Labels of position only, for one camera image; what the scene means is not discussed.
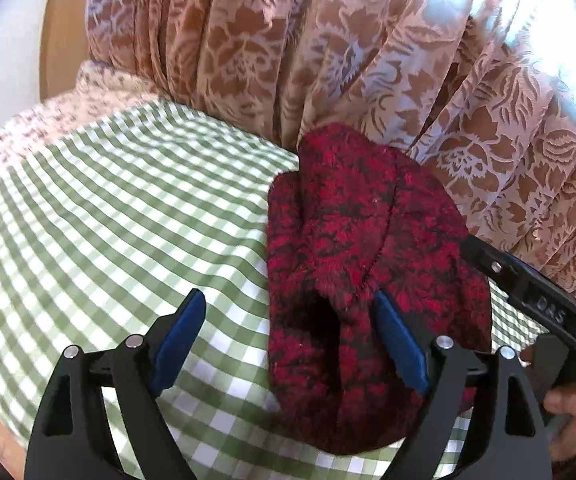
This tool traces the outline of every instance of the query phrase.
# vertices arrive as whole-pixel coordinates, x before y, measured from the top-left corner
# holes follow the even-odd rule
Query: blue gripper pad
[[[425,352],[402,319],[401,311],[379,291],[375,294],[372,312],[377,334],[394,361],[397,374],[405,386],[424,396],[431,386]]]
[[[155,354],[149,387],[155,397],[175,384],[205,317],[206,299],[197,290]]]

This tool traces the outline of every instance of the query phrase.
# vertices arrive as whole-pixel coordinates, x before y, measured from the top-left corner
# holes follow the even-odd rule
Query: checkered fabric
[[[380,476],[398,444],[332,456],[285,436],[268,390],[266,194],[297,157],[187,107],[154,101],[60,140],[0,179],[0,416],[24,443],[62,350],[113,348],[193,287],[206,322],[160,401],[199,479]],[[492,286],[494,345],[540,327]],[[126,471],[139,476],[114,390],[104,391]],[[437,475],[454,468],[456,420]]]

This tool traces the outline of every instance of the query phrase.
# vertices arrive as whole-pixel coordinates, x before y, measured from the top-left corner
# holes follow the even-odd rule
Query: pink floral fabric
[[[576,294],[576,0],[88,0],[93,56],[289,150],[342,122]]]
[[[21,112],[0,129],[0,176],[8,166],[75,128],[159,96],[165,92],[149,80],[83,62],[73,90]]]

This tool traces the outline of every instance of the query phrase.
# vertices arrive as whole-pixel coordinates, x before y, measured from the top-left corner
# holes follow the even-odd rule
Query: brown floral pattern
[[[23,157],[75,128],[118,110],[165,96],[151,81],[85,61],[73,90],[11,118],[0,129],[0,176]]]
[[[295,150],[349,124],[576,294],[576,0],[89,0],[93,56]]]

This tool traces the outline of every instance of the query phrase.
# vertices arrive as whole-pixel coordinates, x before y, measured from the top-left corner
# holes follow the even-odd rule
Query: silver rivet
[[[63,351],[63,357],[65,357],[66,359],[72,359],[73,357],[76,357],[78,353],[79,353],[79,347],[77,345],[70,345]]]
[[[448,337],[447,335],[440,335],[437,338],[437,346],[439,348],[443,348],[444,350],[450,350],[454,346],[454,341],[452,337]]]
[[[510,346],[502,346],[499,353],[504,359],[508,359],[509,361],[510,359],[514,359],[514,350],[510,348]]]
[[[126,346],[128,348],[138,348],[143,344],[143,336],[141,334],[132,334],[126,339]]]

